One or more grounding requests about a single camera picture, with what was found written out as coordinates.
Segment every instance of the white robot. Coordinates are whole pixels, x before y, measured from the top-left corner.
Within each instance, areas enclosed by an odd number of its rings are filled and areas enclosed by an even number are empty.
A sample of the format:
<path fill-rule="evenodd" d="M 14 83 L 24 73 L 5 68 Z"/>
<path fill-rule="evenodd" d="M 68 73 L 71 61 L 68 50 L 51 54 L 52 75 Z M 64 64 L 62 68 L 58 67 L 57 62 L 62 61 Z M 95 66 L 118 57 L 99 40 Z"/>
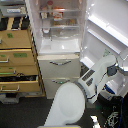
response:
<path fill-rule="evenodd" d="M 114 79 L 118 71 L 124 76 L 128 75 L 124 64 L 127 57 L 128 49 L 117 58 L 114 55 L 103 57 L 78 82 L 63 84 L 55 95 L 44 126 L 66 126 L 78 121 L 84 113 L 85 103 L 93 104 L 104 85 Z M 127 94 L 128 87 L 124 86 L 123 89 L 122 97 Z"/>

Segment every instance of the open refrigerator door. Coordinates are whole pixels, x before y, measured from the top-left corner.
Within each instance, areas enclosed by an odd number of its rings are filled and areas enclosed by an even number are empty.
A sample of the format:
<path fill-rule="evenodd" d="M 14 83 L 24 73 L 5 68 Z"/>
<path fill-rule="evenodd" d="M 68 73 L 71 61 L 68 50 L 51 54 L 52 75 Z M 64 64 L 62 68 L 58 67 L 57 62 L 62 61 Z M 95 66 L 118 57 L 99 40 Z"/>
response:
<path fill-rule="evenodd" d="M 126 0 L 87 0 L 80 55 L 84 65 L 91 68 L 109 54 L 118 57 L 128 47 L 127 12 Z M 127 79 L 118 72 L 117 78 L 106 85 L 114 91 L 114 95 L 124 96 L 128 90 Z"/>

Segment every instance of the wooden drawer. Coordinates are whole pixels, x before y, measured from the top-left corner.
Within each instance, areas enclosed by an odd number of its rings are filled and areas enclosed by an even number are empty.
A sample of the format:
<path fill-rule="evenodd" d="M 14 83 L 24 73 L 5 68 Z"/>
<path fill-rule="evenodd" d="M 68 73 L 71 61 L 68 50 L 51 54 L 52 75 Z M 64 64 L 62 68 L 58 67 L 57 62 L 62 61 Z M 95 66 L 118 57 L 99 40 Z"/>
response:
<path fill-rule="evenodd" d="M 76 80 L 78 80 L 78 78 L 43 79 L 47 99 L 53 99 L 55 97 L 56 91 L 62 84 L 66 82 L 74 82 Z"/>
<path fill-rule="evenodd" d="M 0 93 L 38 91 L 40 91 L 38 77 L 35 81 L 0 82 Z"/>
<path fill-rule="evenodd" d="M 28 30 L 0 31 L 0 49 L 31 48 Z"/>
<path fill-rule="evenodd" d="M 15 66 L 15 67 L 0 67 L 1 76 L 20 76 L 20 75 L 38 75 L 36 65 L 32 66 Z"/>
<path fill-rule="evenodd" d="M 31 49 L 0 50 L 0 66 L 34 65 Z"/>
<path fill-rule="evenodd" d="M 43 78 L 79 77 L 80 62 L 78 55 L 45 55 L 38 56 Z"/>

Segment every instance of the refrigerator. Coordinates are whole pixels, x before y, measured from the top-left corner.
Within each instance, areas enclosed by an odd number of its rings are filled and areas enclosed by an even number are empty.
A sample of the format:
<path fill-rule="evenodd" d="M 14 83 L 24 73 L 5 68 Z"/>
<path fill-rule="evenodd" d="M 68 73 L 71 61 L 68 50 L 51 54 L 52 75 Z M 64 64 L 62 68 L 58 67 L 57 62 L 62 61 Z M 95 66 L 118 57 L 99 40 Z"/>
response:
<path fill-rule="evenodd" d="M 118 57 L 128 47 L 127 0 L 25 2 L 48 99 L 54 98 L 61 84 L 80 77 L 81 64 L 91 68 L 102 57 Z M 106 85 L 124 96 L 127 76 L 118 72 Z"/>

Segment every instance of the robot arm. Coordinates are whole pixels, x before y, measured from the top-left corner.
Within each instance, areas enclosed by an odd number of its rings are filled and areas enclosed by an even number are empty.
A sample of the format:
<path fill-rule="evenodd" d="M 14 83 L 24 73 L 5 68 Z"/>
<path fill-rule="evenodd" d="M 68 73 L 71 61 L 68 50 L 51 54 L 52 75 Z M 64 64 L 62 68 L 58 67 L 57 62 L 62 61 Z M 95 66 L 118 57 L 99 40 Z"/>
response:
<path fill-rule="evenodd" d="M 123 51 L 117 59 L 114 55 L 101 58 L 87 73 L 78 79 L 78 83 L 83 87 L 86 98 L 90 103 L 97 100 L 98 94 L 108 81 L 117 77 L 118 70 L 123 75 L 128 75 L 127 69 L 124 69 L 123 65 L 124 60 L 127 59 L 127 54 L 128 49 Z"/>

